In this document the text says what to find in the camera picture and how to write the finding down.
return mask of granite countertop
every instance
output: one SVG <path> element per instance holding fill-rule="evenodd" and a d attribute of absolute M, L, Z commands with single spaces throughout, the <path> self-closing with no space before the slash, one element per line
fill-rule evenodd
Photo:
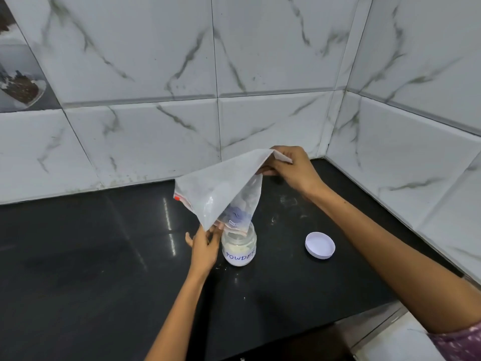
<path fill-rule="evenodd" d="M 322 179 L 404 242 L 450 270 L 433 249 L 339 170 Z M 174 182 L 0 207 L 0 359 L 142 360 L 189 268 L 196 217 Z M 320 210 L 265 178 L 253 218 L 257 253 L 245 267 L 219 254 L 202 292 L 192 359 L 220 360 L 395 300 Z M 312 231 L 336 244 L 329 260 L 304 248 Z"/>

